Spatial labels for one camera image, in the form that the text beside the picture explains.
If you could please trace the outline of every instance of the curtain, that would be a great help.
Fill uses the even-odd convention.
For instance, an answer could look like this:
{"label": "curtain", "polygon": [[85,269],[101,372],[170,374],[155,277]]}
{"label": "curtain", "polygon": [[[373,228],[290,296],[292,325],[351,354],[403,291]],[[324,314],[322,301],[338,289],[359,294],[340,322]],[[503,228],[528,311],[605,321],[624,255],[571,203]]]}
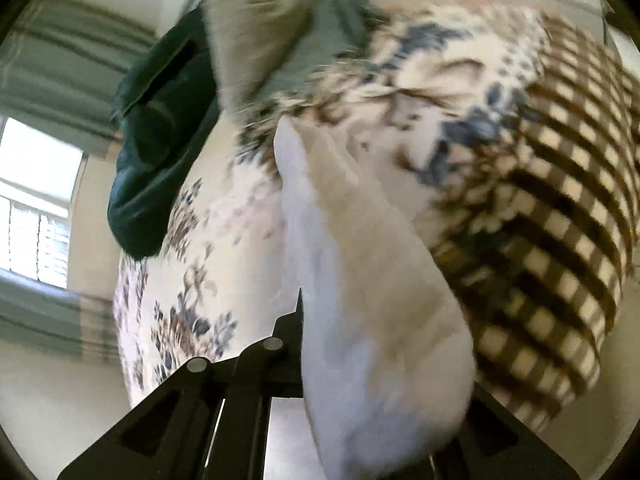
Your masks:
{"label": "curtain", "polygon": [[32,0],[0,45],[0,114],[104,158],[119,143],[116,89],[155,42],[82,4]]}
{"label": "curtain", "polygon": [[2,269],[0,338],[85,360],[119,362],[111,301]]}

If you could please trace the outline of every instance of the brown gingham pattern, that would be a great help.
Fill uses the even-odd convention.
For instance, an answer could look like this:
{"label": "brown gingham pattern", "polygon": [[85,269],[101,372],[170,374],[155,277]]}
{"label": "brown gingham pattern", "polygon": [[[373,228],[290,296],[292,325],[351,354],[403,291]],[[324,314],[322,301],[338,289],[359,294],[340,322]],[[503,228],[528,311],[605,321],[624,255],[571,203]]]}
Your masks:
{"label": "brown gingham pattern", "polygon": [[544,15],[543,75],[517,129],[517,215],[450,234],[433,254],[464,305],[479,381],[533,431],[591,388],[618,314],[640,221],[640,85],[615,53]]}

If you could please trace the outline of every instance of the floral bedding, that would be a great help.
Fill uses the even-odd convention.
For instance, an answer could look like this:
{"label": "floral bedding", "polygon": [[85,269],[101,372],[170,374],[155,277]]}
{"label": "floral bedding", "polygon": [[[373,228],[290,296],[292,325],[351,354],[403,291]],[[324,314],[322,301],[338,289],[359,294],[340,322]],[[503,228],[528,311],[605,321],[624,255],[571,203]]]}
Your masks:
{"label": "floral bedding", "polygon": [[123,256],[114,313],[132,405],[189,358],[238,355],[295,308],[272,145],[282,114],[371,168],[457,295],[478,380],[522,422],[541,430],[594,385],[638,238],[638,82],[533,9],[395,12],[369,59],[276,96],[251,153],[223,114],[161,252]]}

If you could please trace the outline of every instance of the silver screw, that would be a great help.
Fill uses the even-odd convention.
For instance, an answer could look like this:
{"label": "silver screw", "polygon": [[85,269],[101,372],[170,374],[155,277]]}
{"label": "silver screw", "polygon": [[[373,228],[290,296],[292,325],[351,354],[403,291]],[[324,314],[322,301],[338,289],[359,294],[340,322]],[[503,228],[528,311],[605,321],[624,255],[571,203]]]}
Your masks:
{"label": "silver screw", "polygon": [[284,346],[284,343],[282,342],[282,339],[277,337],[268,337],[262,342],[262,346],[267,350],[274,351],[280,350]]}
{"label": "silver screw", "polygon": [[196,357],[195,359],[191,359],[187,363],[187,370],[192,374],[199,374],[203,372],[207,368],[207,360],[202,357]]}

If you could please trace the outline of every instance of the window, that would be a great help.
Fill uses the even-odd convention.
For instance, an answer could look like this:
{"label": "window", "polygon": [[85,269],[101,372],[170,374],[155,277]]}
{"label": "window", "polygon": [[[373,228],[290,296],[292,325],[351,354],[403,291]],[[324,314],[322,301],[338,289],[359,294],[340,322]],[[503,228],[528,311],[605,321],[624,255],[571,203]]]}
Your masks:
{"label": "window", "polygon": [[0,268],[66,288],[82,151],[14,119],[0,123]]}

